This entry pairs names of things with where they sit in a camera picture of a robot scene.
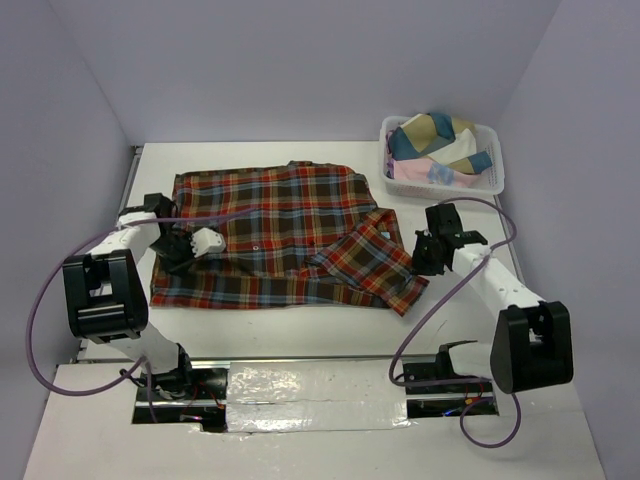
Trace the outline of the red brown plaid shirt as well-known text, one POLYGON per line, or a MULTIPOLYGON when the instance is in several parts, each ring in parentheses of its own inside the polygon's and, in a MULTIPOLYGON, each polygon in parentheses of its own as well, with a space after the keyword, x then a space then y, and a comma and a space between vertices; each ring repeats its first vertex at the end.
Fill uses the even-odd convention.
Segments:
POLYGON ((228 216, 221 253, 184 275, 154 266, 154 307, 254 310, 293 305, 391 309, 403 316, 427 289, 412 272, 399 222, 366 177, 344 165, 286 165, 176 176, 182 218, 228 216))

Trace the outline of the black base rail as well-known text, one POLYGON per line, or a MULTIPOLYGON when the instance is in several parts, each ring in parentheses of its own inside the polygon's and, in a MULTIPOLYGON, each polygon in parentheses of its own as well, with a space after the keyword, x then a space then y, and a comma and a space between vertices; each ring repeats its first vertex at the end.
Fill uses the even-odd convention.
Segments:
MULTIPOLYGON (((151 398, 148 398, 143 388, 138 389, 134 403, 133 423, 188 424, 208 432, 233 433, 227 430, 225 410, 228 374, 232 363, 234 362, 201 363, 195 366, 193 389, 182 398, 166 399, 156 391, 151 398)), ((417 419, 455 418, 462 411, 476 416, 494 416, 498 412, 493 399, 494 389, 488 382, 469 385, 456 382, 452 385, 402 389, 406 396, 410 425, 417 419)))

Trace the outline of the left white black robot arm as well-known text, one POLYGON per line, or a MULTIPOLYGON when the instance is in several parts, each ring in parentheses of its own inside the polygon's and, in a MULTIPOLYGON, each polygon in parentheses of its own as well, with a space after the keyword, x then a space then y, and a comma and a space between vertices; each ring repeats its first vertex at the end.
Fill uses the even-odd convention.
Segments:
POLYGON ((185 349, 167 339, 149 320, 149 303, 137 264, 147 251, 161 270, 185 275, 195 261, 192 234, 174 227, 177 207, 160 193, 127 207, 116 230, 89 252, 62 266, 69 326, 74 337, 106 344, 128 359, 144 358, 142 380, 166 399, 184 398, 196 374, 185 349))

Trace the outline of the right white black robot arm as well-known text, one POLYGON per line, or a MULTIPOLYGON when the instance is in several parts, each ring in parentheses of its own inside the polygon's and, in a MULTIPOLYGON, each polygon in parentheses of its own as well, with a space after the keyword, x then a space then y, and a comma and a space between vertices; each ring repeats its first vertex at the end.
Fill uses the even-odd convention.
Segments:
POLYGON ((567 384, 574 377, 570 314, 528 289, 495 257, 495 246, 476 230, 465 230, 452 202, 425 210, 427 228, 416 233, 416 273, 455 273, 458 283, 429 310, 434 315, 464 287, 470 287, 493 317, 492 340, 452 342, 440 347, 435 380, 456 391, 474 378, 514 394, 567 384))

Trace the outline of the silver foil cover plate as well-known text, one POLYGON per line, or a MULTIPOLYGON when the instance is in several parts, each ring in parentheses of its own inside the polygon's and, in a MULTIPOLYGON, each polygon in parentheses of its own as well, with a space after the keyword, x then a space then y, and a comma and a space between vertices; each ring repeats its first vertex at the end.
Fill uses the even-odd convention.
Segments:
POLYGON ((410 425, 384 360, 234 362, 226 388, 233 433, 370 431, 410 425))

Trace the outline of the white plastic basket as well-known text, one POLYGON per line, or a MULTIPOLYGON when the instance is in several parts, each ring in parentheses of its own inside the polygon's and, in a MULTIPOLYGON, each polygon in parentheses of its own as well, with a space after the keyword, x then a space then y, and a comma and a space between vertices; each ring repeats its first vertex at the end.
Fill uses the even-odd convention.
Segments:
POLYGON ((391 160, 387 151, 387 135, 396 127, 412 117, 390 116, 383 120, 379 135, 379 167, 378 171, 387 191, 393 195, 419 198, 452 198, 454 196, 489 197, 501 193, 504 189, 504 167, 500 142, 496 132, 484 125, 475 124, 477 129, 478 148, 487 152, 493 166, 479 174, 478 180, 468 188, 448 187, 418 182, 396 181, 390 177, 386 162, 391 160))

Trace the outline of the blue beige checked cloth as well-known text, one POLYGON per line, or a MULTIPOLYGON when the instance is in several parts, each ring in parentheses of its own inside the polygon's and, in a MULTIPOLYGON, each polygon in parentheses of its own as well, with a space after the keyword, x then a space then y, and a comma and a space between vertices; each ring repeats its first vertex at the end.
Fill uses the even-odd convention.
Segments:
POLYGON ((387 135, 391 159, 430 159, 465 174, 479 175, 493 166, 478 148, 476 125, 443 113, 417 114, 387 135))

